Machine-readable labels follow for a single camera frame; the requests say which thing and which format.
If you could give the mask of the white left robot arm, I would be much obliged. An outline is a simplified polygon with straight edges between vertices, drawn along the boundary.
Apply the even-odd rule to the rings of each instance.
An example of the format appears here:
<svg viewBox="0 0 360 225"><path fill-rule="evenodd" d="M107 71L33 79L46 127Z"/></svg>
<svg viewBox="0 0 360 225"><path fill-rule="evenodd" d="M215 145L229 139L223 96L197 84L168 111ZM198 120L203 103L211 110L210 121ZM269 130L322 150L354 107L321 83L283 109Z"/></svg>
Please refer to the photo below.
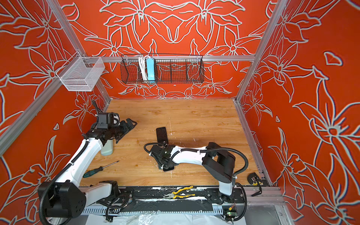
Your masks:
<svg viewBox="0 0 360 225"><path fill-rule="evenodd" d="M83 140L75 155L51 181L39 186L38 213L41 224L48 225L49 219L59 218L65 225L80 216L87 206L114 192L112 183L101 182L88 188L81 188L80 183L105 144L111 140L120 141L136 125L137 122L130 118L122 121L114 112L97 113L96 122L82 135Z"/></svg>

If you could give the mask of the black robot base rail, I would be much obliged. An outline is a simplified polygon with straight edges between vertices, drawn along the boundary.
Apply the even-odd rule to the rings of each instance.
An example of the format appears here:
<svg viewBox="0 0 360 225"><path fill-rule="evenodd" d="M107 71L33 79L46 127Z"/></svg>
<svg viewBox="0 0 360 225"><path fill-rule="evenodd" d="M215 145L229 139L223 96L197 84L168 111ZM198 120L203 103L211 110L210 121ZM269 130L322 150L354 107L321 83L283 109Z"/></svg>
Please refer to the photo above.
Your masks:
<svg viewBox="0 0 360 225"><path fill-rule="evenodd" d="M119 187L119 197L109 196L96 202L111 216L145 213L184 213L195 215L226 215L243 213L246 205L244 192L234 188L230 196L219 192L217 186L194 186L187 199L164 199L163 196L183 187Z"/></svg>

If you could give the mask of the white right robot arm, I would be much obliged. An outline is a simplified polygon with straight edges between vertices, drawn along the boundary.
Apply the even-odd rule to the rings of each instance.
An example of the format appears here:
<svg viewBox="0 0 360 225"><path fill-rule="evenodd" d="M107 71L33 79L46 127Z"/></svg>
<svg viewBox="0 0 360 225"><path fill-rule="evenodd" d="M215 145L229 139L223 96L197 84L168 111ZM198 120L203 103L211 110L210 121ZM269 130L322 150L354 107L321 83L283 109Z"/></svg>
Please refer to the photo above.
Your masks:
<svg viewBox="0 0 360 225"><path fill-rule="evenodd" d="M143 148L164 172L174 170L179 164L203 166L219 182L219 192L225 196L232 194L237 175L248 168L248 159L242 152L221 147L214 142L201 148L150 142Z"/></svg>

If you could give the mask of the black smartphone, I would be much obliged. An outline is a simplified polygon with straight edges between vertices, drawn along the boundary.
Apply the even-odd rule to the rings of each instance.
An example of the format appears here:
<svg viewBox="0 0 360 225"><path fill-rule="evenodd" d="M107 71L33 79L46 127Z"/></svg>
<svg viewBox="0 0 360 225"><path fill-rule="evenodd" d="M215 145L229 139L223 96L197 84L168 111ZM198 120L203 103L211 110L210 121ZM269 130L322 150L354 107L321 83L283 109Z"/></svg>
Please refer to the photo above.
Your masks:
<svg viewBox="0 0 360 225"><path fill-rule="evenodd" d="M167 130L166 127L156 128L157 142L161 144L168 144Z"/></svg>

